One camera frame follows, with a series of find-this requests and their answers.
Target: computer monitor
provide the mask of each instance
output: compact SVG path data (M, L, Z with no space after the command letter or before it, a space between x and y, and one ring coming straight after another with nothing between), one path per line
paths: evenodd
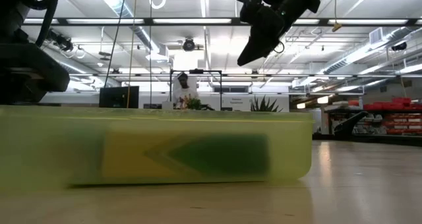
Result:
M129 108L139 108L139 86L131 86ZM128 87L102 88L100 90L100 104L102 108L128 108Z

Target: security camera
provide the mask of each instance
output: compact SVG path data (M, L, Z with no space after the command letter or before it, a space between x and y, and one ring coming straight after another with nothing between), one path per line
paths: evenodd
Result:
M192 38L186 38L185 43L183 43L183 50L187 52L195 50L195 43Z

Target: ceiling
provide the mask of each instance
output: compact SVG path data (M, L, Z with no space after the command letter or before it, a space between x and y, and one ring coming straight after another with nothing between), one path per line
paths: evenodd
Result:
M135 0L126 0L128 6L135 10ZM136 18L235 18L239 16L241 3L235 0L209 0L208 4L202 4L201 0L166 0L161 9L152 9L149 0L136 0ZM301 18L420 18L422 16L421 0L321 0L317 13L306 11ZM28 18L44 17L43 11L30 11ZM55 18L116 18L117 15L104 0L59 0ZM98 52L111 52L112 43L116 35L117 27L106 26L104 28L104 40L102 40L102 27L99 26L52 26L52 28L72 39L75 45L82 47L86 55L79 59L79 51L72 60L98 72L107 72L107 65L99 67L98 63L102 56ZM40 30L39 26L23 26L31 39L36 39ZM169 55L172 57L181 52L180 41L185 38L193 38L195 43L201 45L201 51L205 44L203 26L145 26L143 29L158 43L166 45ZM327 62L341 57L350 49L368 40L369 33L376 27L343 27L337 32L332 32L332 27L303 27L294 26L283 37L285 44L283 53L273 54L267 60L262 58L243 67L237 66L237 58L247 43L250 27L245 26L207 26L208 50L210 52L210 65L212 70L222 70L226 73L251 73L253 69L260 73L317 73L317 68L323 68ZM142 42L135 36L132 47L133 32L127 26L119 29L117 44L111 62L112 69L120 69L128 72L132 63L135 73L169 72L169 63L154 63L150 65L147 60L148 52ZM422 41L412 38L408 41L407 51L416 50ZM58 51L51 44L46 47ZM379 50L376 53L364 57L346 69L339 70L342 74L358 74L368 67L385 62L392 57L398 57L407 52L389 52ZM75 51L66 53L70 57ZM137 78L148 81L149 77ZM292 78L274 78L273 82L291 82ZM317 80L313 82L327 84L329 82Z

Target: yellow-green plastic container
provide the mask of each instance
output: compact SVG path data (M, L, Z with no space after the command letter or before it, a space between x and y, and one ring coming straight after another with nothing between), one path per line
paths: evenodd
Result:
M0 188L298 179L308 113L0 107Z

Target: concrete floor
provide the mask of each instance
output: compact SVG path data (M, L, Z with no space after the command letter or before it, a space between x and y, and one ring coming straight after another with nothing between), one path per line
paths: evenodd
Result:
M0 197L1 223L421 223L422 149L314 142L290 184L177 184Z

